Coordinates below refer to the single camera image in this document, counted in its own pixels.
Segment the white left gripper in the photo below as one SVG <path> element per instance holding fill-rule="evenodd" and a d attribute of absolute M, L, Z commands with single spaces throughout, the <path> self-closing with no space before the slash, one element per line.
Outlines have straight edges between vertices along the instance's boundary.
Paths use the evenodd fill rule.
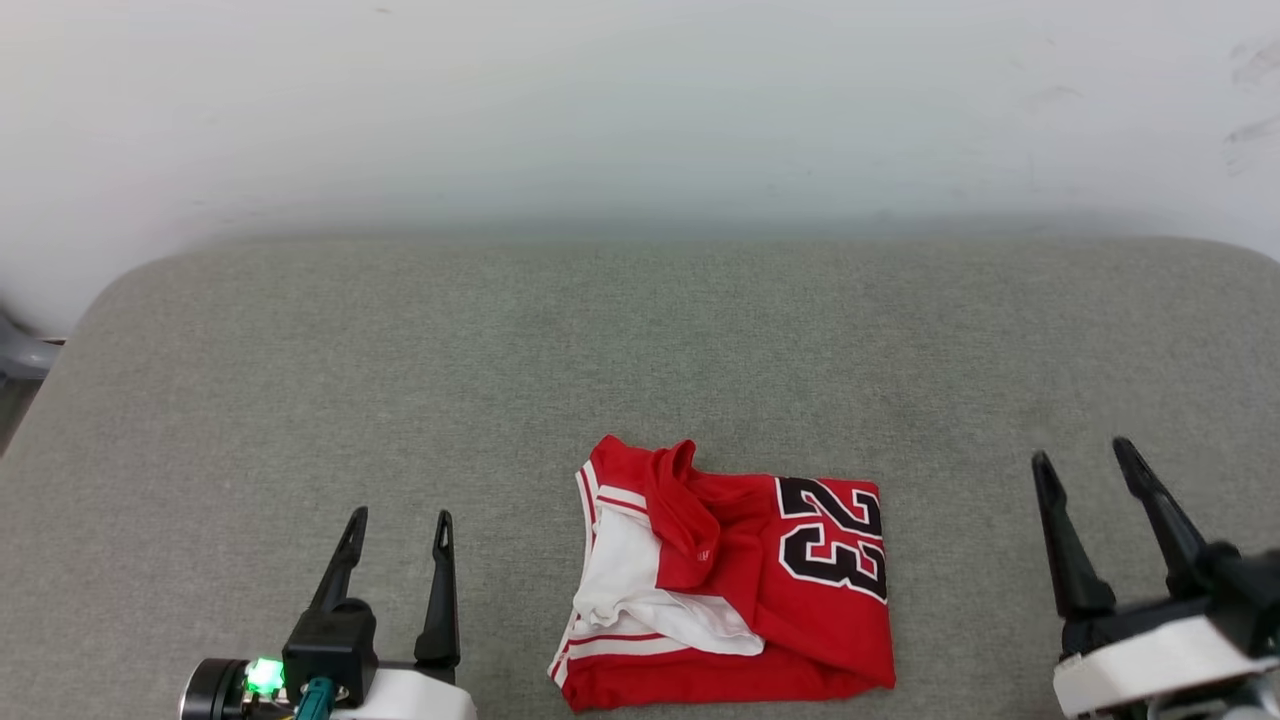
<path fill-rule="evenodd" d="M 370 606 L 348 594 L 369 524 L 369 507 L 358 506 L 346 523 L 308 611 L 370 614 Z M 431 543 L 434 561 L 428 612 L 413 647 L 415 664 L 379 667 L 360 706 L 335 708 L 330 719 L 477 719 L 472 696 L 456 685 L 461 661 L 454 523 L 440 510 Z"/>

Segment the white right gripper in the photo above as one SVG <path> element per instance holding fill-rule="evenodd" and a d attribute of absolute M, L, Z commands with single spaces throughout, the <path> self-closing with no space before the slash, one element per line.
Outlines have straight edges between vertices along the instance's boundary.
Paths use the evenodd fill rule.
<path fill-rule="evenodd" d="M 1126 437 L 1112 450 L 1164 557 L 1171 597 L 1210 593 L 1208 543 Z M 1277 603 L 1165 601 L 1114 612 L 1069 516 L 1050 456 L 1030 461 L 1050 578 L 1062 628 L 1053 693 L 1066 719 L 1275 719 Z"/>

